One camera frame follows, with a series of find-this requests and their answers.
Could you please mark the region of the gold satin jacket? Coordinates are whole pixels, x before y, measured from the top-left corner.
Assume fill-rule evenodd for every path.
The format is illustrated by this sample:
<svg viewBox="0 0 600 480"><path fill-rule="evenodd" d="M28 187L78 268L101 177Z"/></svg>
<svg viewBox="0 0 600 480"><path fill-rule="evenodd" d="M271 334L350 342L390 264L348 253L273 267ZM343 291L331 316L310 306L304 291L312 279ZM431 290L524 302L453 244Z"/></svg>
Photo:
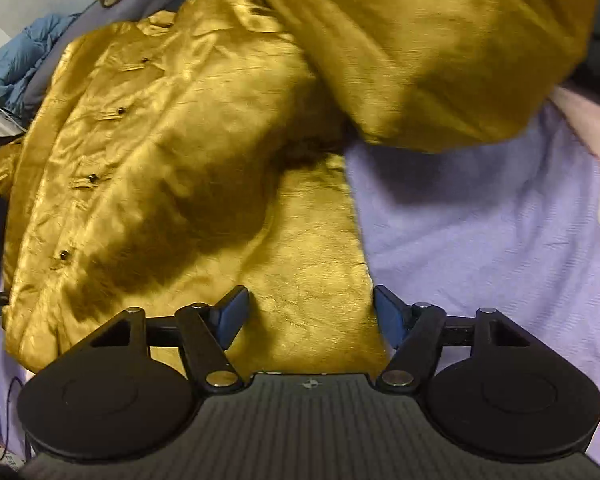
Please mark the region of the gold satin jacket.
<svg viewBox="0 0 600 480"><path fill-rule="evenodd" d="M243 284L240 374L378 374L343 148L513 138L583 58L596 6L186 0L74 40L0 148L6 351L39 372L126 308Z"/></svg>

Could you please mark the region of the purple floral bed sheet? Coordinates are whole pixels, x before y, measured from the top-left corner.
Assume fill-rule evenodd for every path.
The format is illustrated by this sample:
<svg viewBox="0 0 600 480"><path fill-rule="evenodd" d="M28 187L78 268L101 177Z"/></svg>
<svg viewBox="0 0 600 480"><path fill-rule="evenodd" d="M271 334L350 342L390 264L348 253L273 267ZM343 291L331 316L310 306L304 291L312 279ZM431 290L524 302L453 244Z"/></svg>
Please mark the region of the purple floral bed sheet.
<svg viewBox="0 0 600 480"><path fill-rule="evenodd" d="M600 164L554 106L440 155L339 136L335 116L41 117L13 174L0 154L9 352L42 370L126 307L167 315L243 284L242 374L376 373L381 284L499 308L600 387Z"/></svg>

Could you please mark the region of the blue duvet pile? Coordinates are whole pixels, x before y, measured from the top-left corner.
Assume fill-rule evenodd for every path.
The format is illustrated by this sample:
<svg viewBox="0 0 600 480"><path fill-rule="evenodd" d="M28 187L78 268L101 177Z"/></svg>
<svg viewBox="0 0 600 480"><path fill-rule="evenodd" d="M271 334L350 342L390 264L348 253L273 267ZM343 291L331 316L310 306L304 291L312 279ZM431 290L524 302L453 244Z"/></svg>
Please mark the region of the blue duvet pile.
<svg viewBox="0 0 600 480"><path fill-rule="evenodd" d="M51 13L37 18L0 47L0 107L24 117L24 90L56 42L79 14Z"/></svg>

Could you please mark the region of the teal bed with grey blanket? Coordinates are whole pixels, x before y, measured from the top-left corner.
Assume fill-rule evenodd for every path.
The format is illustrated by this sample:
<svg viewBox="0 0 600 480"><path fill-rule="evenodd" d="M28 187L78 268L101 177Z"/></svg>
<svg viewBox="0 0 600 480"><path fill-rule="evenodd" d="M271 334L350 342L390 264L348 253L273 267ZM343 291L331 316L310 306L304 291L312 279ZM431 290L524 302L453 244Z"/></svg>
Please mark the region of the teal bed with grey blanket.
<svg viewBox="0 0 600 480"><path fill-rule="evenodd" d="M65 30L46 55L23 93L23 115L32 122L40 108L62 52L73 40L88 32L117 22L137 22L161 10L175 11L185 0L121 0L111 8L104 8L99 2L92 3Z"/></svg>

